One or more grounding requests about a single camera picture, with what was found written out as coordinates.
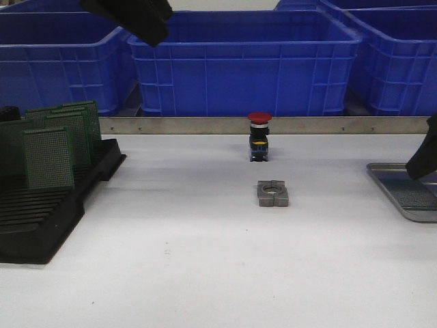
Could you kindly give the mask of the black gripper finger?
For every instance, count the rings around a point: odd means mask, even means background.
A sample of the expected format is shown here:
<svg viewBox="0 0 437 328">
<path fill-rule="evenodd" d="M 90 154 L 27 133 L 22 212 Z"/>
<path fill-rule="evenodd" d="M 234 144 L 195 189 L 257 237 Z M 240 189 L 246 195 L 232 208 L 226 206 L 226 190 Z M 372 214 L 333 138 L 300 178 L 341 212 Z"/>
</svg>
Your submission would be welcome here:
<svg viewBox="0 0 437 328">
<path fill-rule="evenodd" d="M 173 15 L 173 9 L 168 0 L 149 0 L 154 13 L 162 21 L 169 20 Z"/>
<path fill-rule="evenodd" d="M 157 46 L 169 36 L 167 21 L 157 17 L 148 0 L 90 0 L 79 1 L 79 5 L 113 21 L 150 46 Z"/>
<path fill-rule="evenodd" d="M 436 115 L 427 119 L 428 131 L 419 149 L 406 163 L 406 170 L 413 180 L 436 171 Z"/>
</svg>

